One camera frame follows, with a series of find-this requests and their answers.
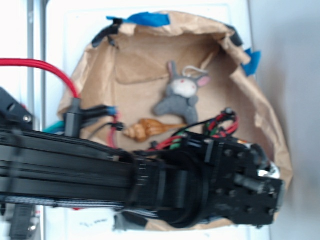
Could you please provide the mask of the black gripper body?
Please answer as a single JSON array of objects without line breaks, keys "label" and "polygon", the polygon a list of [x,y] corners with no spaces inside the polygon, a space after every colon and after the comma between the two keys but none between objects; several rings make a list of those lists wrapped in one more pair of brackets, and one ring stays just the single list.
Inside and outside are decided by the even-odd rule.
[{"label": "black gripper body", "polygon": [[208,214],[235,225],[270,225],[283,205],[285,182],[258,144],[187,133],[182,150],[208,173]]}]

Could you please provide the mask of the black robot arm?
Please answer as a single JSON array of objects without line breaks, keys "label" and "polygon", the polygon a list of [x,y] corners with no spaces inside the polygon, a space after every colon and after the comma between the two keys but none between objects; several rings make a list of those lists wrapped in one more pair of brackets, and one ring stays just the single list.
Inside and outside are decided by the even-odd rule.
[{"label": "black robot arm", "polygon": [[0,130],[0,200],[58,208],[146,210],[174,228],[214,217],[269,225],[285,182],[260,176],[260,148],[188,132],[176,149],[114,149],[37,131]]}]

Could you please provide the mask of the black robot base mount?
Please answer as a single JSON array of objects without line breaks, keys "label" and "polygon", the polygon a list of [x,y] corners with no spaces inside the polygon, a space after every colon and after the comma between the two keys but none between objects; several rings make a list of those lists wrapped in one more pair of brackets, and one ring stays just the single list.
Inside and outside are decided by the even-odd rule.
[{"label": "black robot base mount", "polygon": [[0,88],[0,125],[33,130],[33,115],[2,87]]}]

